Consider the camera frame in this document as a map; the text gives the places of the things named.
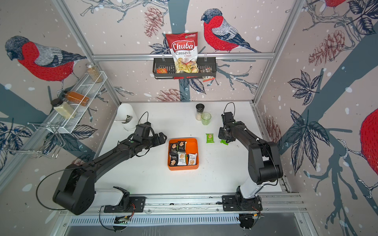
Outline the orange storage box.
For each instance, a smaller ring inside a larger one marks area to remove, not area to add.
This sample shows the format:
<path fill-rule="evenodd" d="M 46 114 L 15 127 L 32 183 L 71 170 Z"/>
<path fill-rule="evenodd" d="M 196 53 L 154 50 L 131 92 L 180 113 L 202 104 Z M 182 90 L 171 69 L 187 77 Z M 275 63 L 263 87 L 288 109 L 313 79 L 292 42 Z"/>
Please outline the orange storage box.
<path fill-rule="evenodd" d="M 167 166 L 171 171 L 198 169 L 199 152 L 197 139 L 171 139 L 168 143 Z"/>

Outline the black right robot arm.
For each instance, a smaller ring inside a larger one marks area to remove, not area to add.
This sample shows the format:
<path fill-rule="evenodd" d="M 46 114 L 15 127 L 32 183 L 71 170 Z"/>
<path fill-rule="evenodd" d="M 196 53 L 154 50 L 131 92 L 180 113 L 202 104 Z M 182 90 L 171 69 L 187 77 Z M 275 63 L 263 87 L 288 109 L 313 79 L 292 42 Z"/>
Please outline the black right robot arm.
<path fill-rule="evenodd" d="M 237 187 L 238 205 L 250 203 L 266 186 L 276 186 L 283 176 L 278 145 L 267 142 L 252 133 L 242 122 L 226 122 L 220 128 L 219 138 L 231 143 L 238 140 L 248 151 L 249 177 Z"/>

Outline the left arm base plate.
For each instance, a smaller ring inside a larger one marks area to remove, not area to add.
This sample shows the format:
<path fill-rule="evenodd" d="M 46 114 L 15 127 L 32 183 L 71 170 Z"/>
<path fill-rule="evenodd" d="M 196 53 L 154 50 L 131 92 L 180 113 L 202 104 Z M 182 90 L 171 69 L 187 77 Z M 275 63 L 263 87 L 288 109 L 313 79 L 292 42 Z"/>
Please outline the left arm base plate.
<path fill-rule="evenodd" d="M 144 196 L 137 196 L 137 197 L 130 197 L 127 196 L 121 200 L 121 202 L 116 206 L 105 206 L 103 212 L 104 213 L 140 213 L 143 212 L 144 206 L 146 202 L 146 197 Z"/>

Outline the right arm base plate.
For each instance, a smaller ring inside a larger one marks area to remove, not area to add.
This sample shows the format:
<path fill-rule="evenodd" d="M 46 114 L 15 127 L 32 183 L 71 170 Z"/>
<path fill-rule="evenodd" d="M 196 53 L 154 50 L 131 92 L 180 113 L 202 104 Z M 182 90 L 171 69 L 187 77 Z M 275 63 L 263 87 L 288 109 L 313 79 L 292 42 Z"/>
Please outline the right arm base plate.
<path fill-rule="evenodd" d="M 262 201 L 260 197 L 244 199 L 236 195 L 222 195 L 222 200 L 218 202 L 224 211 L 262 211 Z"/>

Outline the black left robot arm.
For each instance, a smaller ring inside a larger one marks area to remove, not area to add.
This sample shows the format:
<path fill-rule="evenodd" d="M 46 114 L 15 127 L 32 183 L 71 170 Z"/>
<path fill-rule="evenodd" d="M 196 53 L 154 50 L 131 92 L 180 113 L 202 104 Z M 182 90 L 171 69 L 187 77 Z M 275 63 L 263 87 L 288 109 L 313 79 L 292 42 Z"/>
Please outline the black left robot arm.
<path fill-rule="evenodd" d="M 118 164 L 133 158 L 143 149 L 150 149 L 165 144 L 167 136 L 162 132 L 153 136 L 131 135 L 116 147 L 83 165 L 73 164 L 63 170 L 58 186 L 53 194 L 53 202 L 75 215 L 89 209 L 95 201 L 95 183 Z"/>

